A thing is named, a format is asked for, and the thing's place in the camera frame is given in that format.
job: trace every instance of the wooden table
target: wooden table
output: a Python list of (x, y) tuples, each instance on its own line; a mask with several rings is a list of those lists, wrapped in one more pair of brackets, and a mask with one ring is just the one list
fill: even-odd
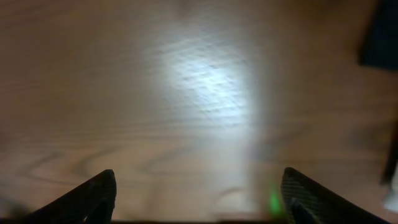
[(0, 211), (103, 169), (115, 219), (269, 218), (292, 166), (389, 221), (398, 76), (376, 1), (0, 0)]

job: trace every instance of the wood grain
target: wood grain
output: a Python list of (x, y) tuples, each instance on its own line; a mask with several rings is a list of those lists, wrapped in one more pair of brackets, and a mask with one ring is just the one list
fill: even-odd
[(1, 214), (113, 169), (115, 219), (267, 218), (292, 166), (398, 221), (398, 76), (356, 63), (375, 5), (1, 0)]

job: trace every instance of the dark object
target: dark object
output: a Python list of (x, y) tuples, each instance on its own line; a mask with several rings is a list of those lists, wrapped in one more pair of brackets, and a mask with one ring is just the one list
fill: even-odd
[(293, 168), (285, 169), (281, 191), (289, 223), (388, 223)]
[(19, 223), (111, 223), (116, 198), (112, 170), (104, 170)]
[(383, 0), (379, 5), (359, 63), (398, 70), (398, 1)]

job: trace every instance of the wooden surface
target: wooden surface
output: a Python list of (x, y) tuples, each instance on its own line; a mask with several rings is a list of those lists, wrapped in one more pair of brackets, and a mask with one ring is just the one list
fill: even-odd
[(398, 222), (398, 76), (356, 63), (375, 5), (1, 0), (1, 214), (113, 169), (115, 219), (267, 218), (292, 166)]

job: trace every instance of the black carbon fiber part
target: black carbon fiber part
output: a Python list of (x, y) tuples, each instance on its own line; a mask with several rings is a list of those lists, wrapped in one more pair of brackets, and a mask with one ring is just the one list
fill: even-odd
[(289, 223), (388, 223), (290, 167), (281, 191)]
[(111, 223), (116, 198), (112, 170), (104, 170), (64, 196), (20, 220), (20, 223)]

